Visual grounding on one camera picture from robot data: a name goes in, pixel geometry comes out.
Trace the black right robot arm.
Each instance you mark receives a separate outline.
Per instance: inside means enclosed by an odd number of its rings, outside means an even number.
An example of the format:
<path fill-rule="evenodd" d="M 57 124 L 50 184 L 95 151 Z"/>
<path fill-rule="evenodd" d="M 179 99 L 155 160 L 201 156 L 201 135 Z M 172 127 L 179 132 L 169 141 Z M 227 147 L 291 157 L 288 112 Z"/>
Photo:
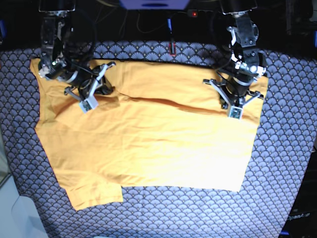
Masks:
<path fill-rule="evenodd" d="M 64 94 L 71 95 L 79 102 L 85 102 L 90 96 L 109 95 L 113 92 L 113 87 L 105 77 L 105 73 L 115 66 L 115 62 L 90 68 L 97 42 L 97 29 L 83 10 L 79 12 L 92 27 L 92 44 L 83 54 L 70 48 L 69 40 L 73 31 L 71 13 L 75 10 L 74 0 L 40 1 L 39 12 L 43 13 L 43 21 L 39 75 L 46 80 L 66 83 L 68 86 Z"/>

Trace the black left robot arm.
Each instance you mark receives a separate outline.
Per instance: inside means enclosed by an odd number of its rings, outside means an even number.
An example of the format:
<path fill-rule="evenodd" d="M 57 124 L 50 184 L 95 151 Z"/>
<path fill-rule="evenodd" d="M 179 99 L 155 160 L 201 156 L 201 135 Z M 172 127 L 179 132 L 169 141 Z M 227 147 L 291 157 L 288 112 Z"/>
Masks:
<path fill-rule="evenodd" d="M 243 107 L 254 99 L 263 99 L 259 91 L 251 91 L 251 84 L 266 72 L 265 56 L 259 52 L 259 29 L 249 12 L 257 8 L 255 0 L 221 0 L 222 14 L 231 15 L 233 25 L 226 27 L 231 35 L 227 63 L 215 69 L 221 81 L 205 79 L 220 96 L 223 110 L 242 112 Z"/>

